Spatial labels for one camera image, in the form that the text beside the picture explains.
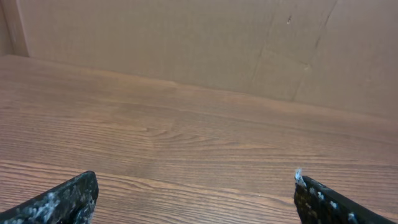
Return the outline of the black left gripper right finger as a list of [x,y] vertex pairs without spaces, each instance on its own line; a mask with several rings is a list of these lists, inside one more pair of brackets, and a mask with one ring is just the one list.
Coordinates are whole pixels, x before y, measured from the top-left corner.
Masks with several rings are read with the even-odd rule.
[[294,204],[300,221],[306,224],[395,224],[320,182],[294,175]]

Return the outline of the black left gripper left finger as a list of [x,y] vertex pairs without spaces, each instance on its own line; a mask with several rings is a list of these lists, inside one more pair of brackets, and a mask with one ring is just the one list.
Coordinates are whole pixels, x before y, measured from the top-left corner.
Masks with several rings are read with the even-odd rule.
[[98,195],[96,174],[89,170],[1,212],[1,224],[90,224]]

